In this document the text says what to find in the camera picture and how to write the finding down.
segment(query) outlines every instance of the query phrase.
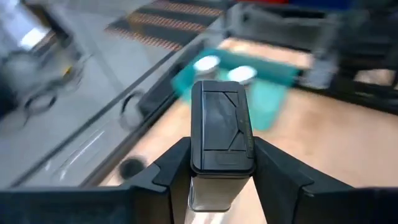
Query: concrete floor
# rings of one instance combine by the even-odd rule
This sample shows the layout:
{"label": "concrete floor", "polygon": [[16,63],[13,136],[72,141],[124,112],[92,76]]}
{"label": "concrete floor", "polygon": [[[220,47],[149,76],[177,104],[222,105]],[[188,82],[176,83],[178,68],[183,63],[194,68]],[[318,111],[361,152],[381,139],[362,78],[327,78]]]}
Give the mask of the concrete floor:
{"label": "concrete floor", "polygon": [[[168,54],[168,50],[142,45],[103,31],[110,22],[150,1],[70,0],[52,3],[52,10],[73,32],[85,55],[91,57],[86,63],[81,86],[76,92],[60,95],[50,111],[31,117],[22,129],[0,135],[0,187],[8,187],[14,183]],[[236,15],[232,16],[232,26],[240,32],[248,33],[251,30],[250,33],[270,40],[307,47],[314,44],[316,30],[286,30],[272,24],[259,24],[259,21],[241,26],[239,8],[234,7],[232,11]],[[220,30],[220,27],[220,21],[216,21],[210,29]],[[222,40],[219,34],[202,34],[197,39],[209,36],[213,45]],[[136,89],[147,91],[179,53]],[[79,185],[127,136],[128,131],[122,129],[118,123],[119,110],[120,104],[63,146],[58,154],[42,164],[23,185]],[[131,116],[140,120],[138,112],[131,112]],[[21,119],[22,114],[14,113],[0,125],[16,124]]]}

